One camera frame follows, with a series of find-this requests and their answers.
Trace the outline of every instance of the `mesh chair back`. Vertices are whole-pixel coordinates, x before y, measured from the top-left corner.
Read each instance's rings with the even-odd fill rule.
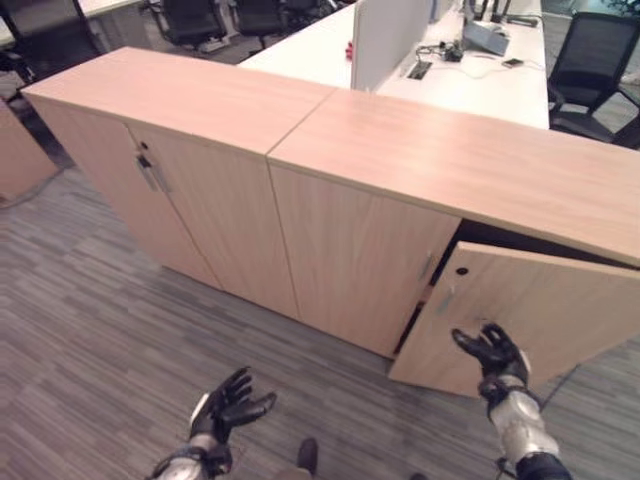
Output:
[[[284,31],[280,0],[235,0],[238,31],[261,37]]]
[[[320,6],[319,0],[286,0],[285,6],[290,10],[311,10]]]
[[[77,0],[2,0],[2,5],[16,39],[77,22],[84,16]]]
[[[227,35],[213,0],[164,0],[163,9],[168,35],[175,43],[200,43]]]
[[[616,92],[640,35],[640,19],[577,13],[549,82],[567,103],[595,110]]]
[[[21,55],[42,79],[100,55],[78,0],[0,0]]]

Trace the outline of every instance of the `cabinet door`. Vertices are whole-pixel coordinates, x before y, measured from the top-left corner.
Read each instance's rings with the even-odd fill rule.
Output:
[[[385,356],[459,219],[271,167],[300,320]]]
[[[118,121],[35,100],[56,138],[125,221],[141,248],[162,265],[220,288],[151,175],[136,163],[135,143]]]
[[[451,329],[501,325],[536,385],[640,333],[640,272],[460,242],[402,347],[390,378],[476,395],[480,368]]]
[[[0,145],[0,196],[21,195],[56,173],[56,166],[2,100]]]
[[[152,127],[130,129],[223,288],[297,318],[265,157]]]

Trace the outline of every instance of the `office chair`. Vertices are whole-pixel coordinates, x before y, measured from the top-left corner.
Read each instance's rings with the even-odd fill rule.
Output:
[[[573,17],[547,85],[554,104],[549,111],[552,130],[607,143],[621,141],[593,114],[619,91],[620,77],[639,36],[639,18],[590,12]],[[586,107],[587,111],[563,111],[565,105]]]
[[[162,38],[179,47],[198,49],[212,38],[221,41],[227,36],[220,7],[215,0],[163,0],[145,2]]]
[[[102,54],[78,0],[0,0],[15,45],[3,55],[26,84]]]
[[[287,30],[280,0],[232,0],[229,7],[238,33],[260,41],[262,48],[250,51],[249,56],[267,48],[267,35],[283,35]]]
[[[286,0],[283,6],[290,32],[301,30],[323,16],[321,0]]]

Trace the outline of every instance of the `white desk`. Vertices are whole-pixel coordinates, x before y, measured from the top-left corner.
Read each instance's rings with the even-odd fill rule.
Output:
[[[510,13],[541,15],[540,0],[514,0]],[[335,87],[351,85],[351,63],[344,50],[353,35],[354,7],[350,6],[282,40],[242,62],[241,67],[310,80]],[[413,52],[376,93],[537,128],[549,128],[547,76],[542,22],[537,28],[504,24],[511,36],[504,57],[468,51],[459,64],[438,58],[422,81],[404,78],[415,62]],[[462,16],[456,9],[427,28],[421,44],[437,44],[461,35]],[[509,58],[526,60],[507,69]]]
[[[541,15],[540,1],[514,0],[510,13]],[[462,21],[462,14],[452,8],[438,23],[429,26],[421,44],[460,38]],[[412,52],[377,93],[548,129],[542,22],[537,28],[507,23],[503,28],[510,36],[504,57],[467,51],[460,63],[451,63],[435,55],[425,56],[433,65],[424,79],[417,81],[406,78],[415,64]],[[524,60],[525,65],[503,67],[501,62],[510,58]]]
[[[151,48],[138,13],[140,0],[80,0],[80,6],[105,50],[125,45]],[[13,43],[13,35],[0,19],[0,48]]]
[[[353,37],[355,5],[339,10],[240,63],[333,87],[351,86],[346,49]]]

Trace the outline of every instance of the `robotic hand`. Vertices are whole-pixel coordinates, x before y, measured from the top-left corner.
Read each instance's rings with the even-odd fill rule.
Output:
[[[480,336],[451,331],[454,342],[480,362],[478,392],[488,402],[488,416],[498,431],[518,480],[571,480],[559,460],[560,449],[545,430],[540,405],[528,389],[529,363],[509,335],[494,323]]]
[[[276,402],[274,392],[252,400],[251,381],[249,369],[242,368],[204,394],[191,414],[189,442],[162,460],[146,480],[210,480],[228,473],[231,430],[255,422]]]

